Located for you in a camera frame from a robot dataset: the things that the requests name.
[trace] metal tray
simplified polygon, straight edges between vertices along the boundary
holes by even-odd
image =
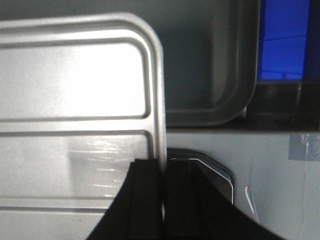
[[[163,53],[138,17],[0,22],[0,236],[83,239],[134,159],[166,163]]]

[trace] gray plastic tray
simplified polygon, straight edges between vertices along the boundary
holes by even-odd
[[[0,35],[0,238],[83,239],[130,162],[165,166],[161,44],[125,13],[2,21]]]
[[[0,19],[133,13],[164,51],[166,125],[225,123],[248,105],[256,82],[259,0],[4,1]]]
[[[166,79],[168,127],[226,123],[246,108],[253,95],[260,1],[214,0],[208,7],[212,7],[209,27],[192,32],[186,26],[187,39],[170,54],[182,57],[176,64],[178,77]],[[163,47],[166,61],[166,44]]]

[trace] blue light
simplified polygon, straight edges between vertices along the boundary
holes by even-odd
[[[258,81],[301,80],[310,0],[262,0]]]

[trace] blue screen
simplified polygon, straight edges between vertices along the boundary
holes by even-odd
[[[310,0],[262,0],[258,81],[300,81]]]

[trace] gray surface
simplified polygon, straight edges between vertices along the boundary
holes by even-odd
[[[288,240],[318,240],[320,162],[289,160],[289,139],[289,133],[190,130],[169,132],[167,145],[203,152],[228,167],[235,176],[235,206],[255,219],[249,186],[267,229]]]
[[[0,22],[0,239],[84,239],[166,163],[163,54],[131,14]]]
[[[256,81],[258,0],[11,0],[0,19],[129,12],[164,49],[168,126],[224,123],[249,103]]]

